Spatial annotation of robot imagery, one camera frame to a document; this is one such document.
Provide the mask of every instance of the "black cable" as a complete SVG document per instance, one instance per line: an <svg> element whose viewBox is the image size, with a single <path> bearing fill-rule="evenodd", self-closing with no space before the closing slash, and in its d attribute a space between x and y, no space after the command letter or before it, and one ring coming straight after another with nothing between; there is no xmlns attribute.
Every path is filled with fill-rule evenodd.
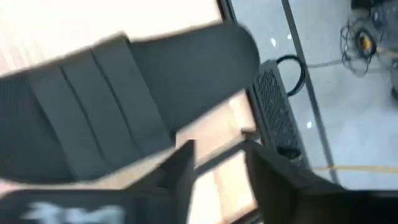
<svg viewBox="0 0 398 224"><path fill-rule="evenodd" d="M335 65L343 65L347 69L351 70L354 74L361 73L364 76L370 72L379 72L385 68L369 68L370 63L372 62L372 58L377 55L377 42L375 38L371 35L371 33L365 28L365 26L356 27L359 23L366 23L369 21L369 18L360 17L355 19L353 22L348 20L347 25L340 29L340 51L341 51L341 59L332 60L329 62L323 62L318 64L304 64L296 55L285 55L276 60L277 64L280 64L284 60L294 60L300 65L300 78L298 82L294 86L294 88L287 92L287 96L296 95L305 84L305 67L309 69L314 68L325 68ZM371 43L370 49L363 46L364 39ZM355 61L362 61L364 63L365 68L356 68L353 65Z"/></svg>
<svg viewBox="0 0 398 224"><path fill-rule="evenodd" d="M276 64L279 65L284 60L294 60L294 61L296 61L300 65L300 70L301 70L300 71L300 78L298 79L297 84L293 87L293 89L291 91L287 92L287 96L290 97L290 96L296 95L303 88L303 86L305 84L305 76L306 76L305 69L304 69L305 65L296 55L285 55L285 56L282 56L282 57L280 57L280 58L278 58L276 60Z"/></svg>

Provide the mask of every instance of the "black object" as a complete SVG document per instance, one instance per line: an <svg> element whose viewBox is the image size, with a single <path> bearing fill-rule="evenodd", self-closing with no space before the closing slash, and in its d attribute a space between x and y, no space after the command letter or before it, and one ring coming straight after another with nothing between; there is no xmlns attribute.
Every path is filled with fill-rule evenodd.
<svg viewBox="0 0 398 224"><path fill-rule="evenodd" d="M0 200L0 223L184 224L195 176L194 142L124 190L22 190Z"/></svg>
<svg viewBox="0 0 398 224"><path fill-rule="evenodd" d="M298 78L298 81L296 83L296 85L293 87L292 90L290 90L289 92L287 92L287 96L294 96L296 95L304 86L305 84L305 65L304 63L296 56L296 55L285 55L282 56L280 58L278 58L276 60L276 64L280 64L281 62L285 61L285 60L293 60L296 61L298 63L298 65L300 66L300 76Z"/></svg>
<svg viewBox="0 0 398 224"><path fill-rule="evenodd" d="M382 4L383 2L390 0L351 0L351 8L352 9L371 9L378 4Z"/></svg>
<svg viewBox="0 0 398 224"><path fill-rule="evenodd" d="M351 191L293 165L254 141L242 144L264 223L396 223L397 191Z"/></svg>
<svg viewBox="0 0 398 224"><path fill-rule="evenodd" d="M364 24L369 18L359 17L351 21L348 19L347 25L340 29L340 51L343 65L351 70L355 75L365 76L368 72L375 72L380 68L370 68L371 61L376 55L376 40L365 28ZM365 42L371 43L371 48L365 45Z"/></svg>
<svg viewBox="0 0 398 224"><path fill-rule="evenodd" d="M93 180L167 149L175 133L251 86L252 37L221 24L130 43L125 37L0 80L0 177Z"/></svg>

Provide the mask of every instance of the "white floor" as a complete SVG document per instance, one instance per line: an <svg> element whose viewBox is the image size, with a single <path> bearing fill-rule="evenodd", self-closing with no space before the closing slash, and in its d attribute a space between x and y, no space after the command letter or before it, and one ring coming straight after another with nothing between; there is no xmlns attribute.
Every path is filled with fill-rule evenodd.
<svg viewBox="0 0 398 224"><path fill-rule="evenodd" d="M280 0L232 0L236 17L253 34L261 60L295 54ZM341 58L340 29L351 14L349 0L290 0L308 64ZM286 89L299 66L280 67ZM387 72L354 76L343 66L310 70L333 159L338 166L398 167L398 103L391 97ZM307 90L290 98L313 167L325 167ZM396 189L398 174L339 170L340 183L351 189ZM328 178L326 172L320 175Z"/></svg>

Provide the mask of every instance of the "yellow stripe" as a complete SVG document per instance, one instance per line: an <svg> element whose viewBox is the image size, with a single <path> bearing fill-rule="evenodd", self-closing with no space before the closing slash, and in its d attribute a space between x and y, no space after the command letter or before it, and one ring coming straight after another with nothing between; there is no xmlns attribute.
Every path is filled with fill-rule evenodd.
<svg viewBox="0 0 398 224"><path fill-rule="evenodd" d="M398 52L394 50L385 50L381 47L377 47L377 52L381 55L387 55L388 57L398 58Z"/></svg>
<svg viewBox="0 0 398 224"><path fill-rule="evenodd" d="M389 166L328 166L328 167L313 167L315 171L328 171L335 169L340 171L359 171L359 172L378 172L386 174L398 174L398 167Z"/></svg>

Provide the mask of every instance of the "wooden floor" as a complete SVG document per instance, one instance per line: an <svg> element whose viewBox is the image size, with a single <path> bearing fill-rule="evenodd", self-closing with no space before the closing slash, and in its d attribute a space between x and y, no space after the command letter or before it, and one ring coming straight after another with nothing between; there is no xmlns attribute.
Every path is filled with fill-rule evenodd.
<svg viewBox="0 0 398 224"><path fill-rule="evenodd" d="M1 75L63 57L117 32L141 40L221 22L215 0L0 0L0 6ZM196 139L200 164L223 145L239 139L242 128L254 128L243 92L181 130L177 145ZM145 169L169 154L150 158ZM97 183L56 188L121 189L131 179L132 172L126 169ZM2 180L0 195L25 188L49 187ZM189 223L228 223L255 207L243 154L200 177L194 188Z"/></svg>

